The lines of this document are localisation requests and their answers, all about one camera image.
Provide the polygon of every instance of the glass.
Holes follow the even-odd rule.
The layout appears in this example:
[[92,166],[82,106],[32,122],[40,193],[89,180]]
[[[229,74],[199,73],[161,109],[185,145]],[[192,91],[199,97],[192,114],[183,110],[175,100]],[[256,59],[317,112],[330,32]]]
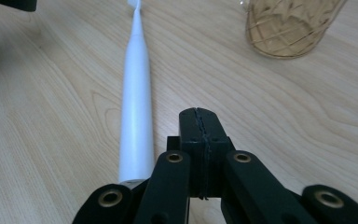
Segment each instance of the glass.
[[346,0],[250,0],[246,36],[255,49],[290,59],[310,52]]

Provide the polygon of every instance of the white electric toothbrush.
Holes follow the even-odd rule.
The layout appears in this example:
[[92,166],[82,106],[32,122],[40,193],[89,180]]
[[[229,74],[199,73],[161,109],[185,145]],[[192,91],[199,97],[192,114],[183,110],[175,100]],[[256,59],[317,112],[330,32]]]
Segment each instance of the white electric toothbrush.
[[154,168],[150,68],[141,20],[142,3],[128,3],[135,9],[124,65],[119,183],[145,180]]

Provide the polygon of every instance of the toothbrush head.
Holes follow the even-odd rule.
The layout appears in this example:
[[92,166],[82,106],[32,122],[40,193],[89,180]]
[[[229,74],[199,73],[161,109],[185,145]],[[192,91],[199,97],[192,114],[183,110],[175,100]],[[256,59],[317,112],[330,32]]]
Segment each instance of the toothbrush head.
[[141,0],[128,0],[128,4],[133,8],[141,8]]

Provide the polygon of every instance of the wood grain surface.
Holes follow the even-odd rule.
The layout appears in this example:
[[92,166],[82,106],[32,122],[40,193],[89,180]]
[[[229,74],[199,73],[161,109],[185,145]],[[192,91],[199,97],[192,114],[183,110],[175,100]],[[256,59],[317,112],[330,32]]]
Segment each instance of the wood grain surface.
[[[288,189],[339,189],[358,202],[358,0],[310,54],[266,58],[246,42],[238,1],[144,0],[156,156],[178,114],[212,110],[237,149]],[[126,1],[0,6],[0,223],[71,223],[117,182]],[[191,200],[190,223],[223,223]]]

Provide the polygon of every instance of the black object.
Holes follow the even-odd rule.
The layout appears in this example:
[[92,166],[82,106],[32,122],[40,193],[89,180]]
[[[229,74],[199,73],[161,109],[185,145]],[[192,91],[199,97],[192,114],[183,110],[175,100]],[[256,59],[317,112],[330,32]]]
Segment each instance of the black object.
[[336,189],[310,186],[302,196],[285,189],[255,155],[235,149],[215,113],[187,109],[179,127],[150,179],[95,190],[74,224],[183,224],[189,197],[221,198],[227,223],[358,224],[358,203]]
[[35,11],[36,0],[0,0],[1,5],[14,7],[22,11]]

